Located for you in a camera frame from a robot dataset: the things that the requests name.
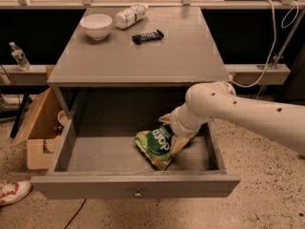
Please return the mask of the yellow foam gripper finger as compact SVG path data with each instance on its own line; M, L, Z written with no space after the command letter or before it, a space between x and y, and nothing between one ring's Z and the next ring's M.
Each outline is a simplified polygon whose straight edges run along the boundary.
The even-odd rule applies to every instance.
M196 135L197 132L187 137L173 134L171 139L170 155L176 156L192 139L196 137Z
M173 118L171 114L164 114L158 118L158 121L164 125L171 125L173 123Z

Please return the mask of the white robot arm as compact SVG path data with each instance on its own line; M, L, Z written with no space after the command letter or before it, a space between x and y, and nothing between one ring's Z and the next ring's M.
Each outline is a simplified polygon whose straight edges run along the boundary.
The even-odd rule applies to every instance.
M305 156L305 107L238 97L227 82L199 83L185 94L185 103L159 120L175 135L193 137L212 119L231 121Z

